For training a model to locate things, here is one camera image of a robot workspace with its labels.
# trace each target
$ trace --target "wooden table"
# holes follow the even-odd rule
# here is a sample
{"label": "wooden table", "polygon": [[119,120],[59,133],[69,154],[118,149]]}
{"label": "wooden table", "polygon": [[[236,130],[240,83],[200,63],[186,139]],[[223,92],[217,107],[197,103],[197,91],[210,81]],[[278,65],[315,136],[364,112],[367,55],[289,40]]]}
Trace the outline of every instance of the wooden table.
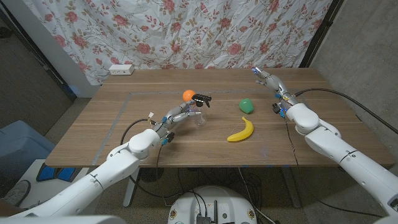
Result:
{"label": "wooden table", "polygon": [[[266,69],[277,75],[291,93],[306,88],[331,88],[315,69]],[[147,118],[160,121],[169,109],[182,103],[187,89],[211,95],[207,124],[196,126],[188,120],[173,131],[175,139],[163,147],[159,167],[263,167],[295,166],[292,146],[284,120],[274,114],[272,104],[278,102],[266,87],[255,84],[250,69],[207,70],[136,70],[129,76],[111,76],[88,103],[70,129],[46,159],[51,167],[98,166],[109,151],[119,145],[124,130],[135,120]],[[251,114],[244,114],[239,102],[250,98]],[[299,100],[314,110],[321,119],[337,127],[343,139],[376,162],[391,166],[394,159],[337,95],[310,91]],[[245,116],[254,124],[253,134],[241,142],[226,138],[244,129]],[[149,123],[135,125],[128,140]],[[295,132],[289,122],[290,135],[301,166],[337,166],[316,153]],[[155,167],[159,147],[141,167]]]}

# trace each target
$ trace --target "wall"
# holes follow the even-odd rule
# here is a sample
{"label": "wall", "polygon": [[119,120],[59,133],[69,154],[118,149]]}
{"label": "wall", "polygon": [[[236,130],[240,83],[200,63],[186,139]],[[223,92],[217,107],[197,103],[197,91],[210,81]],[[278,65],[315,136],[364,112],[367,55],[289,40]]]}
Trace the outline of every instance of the wall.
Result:
{"label": "wall", "polygon": [[79,66],[58,45],[22,0],[3,0],[39,49],[68,83],[77,97],[93,97],[100,86],[90,85]]}
{"label": "wall", "polygon": [[0,128],[23,120],[46,134],[71,100],[15,35],[0,39],[0,67]]}
{"label": "wall", "polygon": [[[398,128],[396,24],[397,1],[345,1],[311,67],[318,69],[335,90]],[[349,105],[398,159],[398,135],[361,108]],[[392,171],[398,174],[398,166]]]}

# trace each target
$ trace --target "blue chair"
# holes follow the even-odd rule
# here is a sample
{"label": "blue chair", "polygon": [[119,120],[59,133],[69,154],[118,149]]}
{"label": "blue chair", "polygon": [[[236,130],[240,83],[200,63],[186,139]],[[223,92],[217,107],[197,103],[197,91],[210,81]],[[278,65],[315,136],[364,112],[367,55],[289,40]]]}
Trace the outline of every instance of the blue chair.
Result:
{"label": "blue chair", "polygon": [[0,129],[0,176],[20,179],[36,159],[45,159],[55,147],[23,121]]}

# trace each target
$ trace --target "table leg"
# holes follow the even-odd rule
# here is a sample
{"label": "table leg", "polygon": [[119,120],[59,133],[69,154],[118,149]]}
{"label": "table leg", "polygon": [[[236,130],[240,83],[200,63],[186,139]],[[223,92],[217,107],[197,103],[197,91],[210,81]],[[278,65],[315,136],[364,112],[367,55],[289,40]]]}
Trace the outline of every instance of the table leg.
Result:
{"label": "table leg", "polygon": [[[134,180],[137,180],[138,172],[139,172],[139,168],[131,174],[131,177]],[[136,189],[136,185],[129,178],[129,183],[127,184],[126,193],[124,194],[123,207],[127,208],[131,205],[132,198],[134,197],[134,194],[136,193],[135,189]]]}
{"label": "table leg", "polygon": [[292,204],[295,208],[301,207],[299,193],[297,192],[296,184],[294,182],[293,173],[290,167],[282,167],[282,173],[284,175],[287,190],[289,191]]}

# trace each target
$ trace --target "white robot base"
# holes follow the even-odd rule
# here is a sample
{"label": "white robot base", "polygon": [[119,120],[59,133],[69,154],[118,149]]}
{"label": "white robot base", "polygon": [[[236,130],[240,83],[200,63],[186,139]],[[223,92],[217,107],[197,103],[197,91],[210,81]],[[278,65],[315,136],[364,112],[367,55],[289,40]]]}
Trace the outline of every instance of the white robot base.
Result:
{"label": "white robot base", "polygon": [[257,223],[253,206],[235,191],[217,185],[201,186],[193,191],[198,200],[191,190],[182,195],[170,209],[168,224]]}

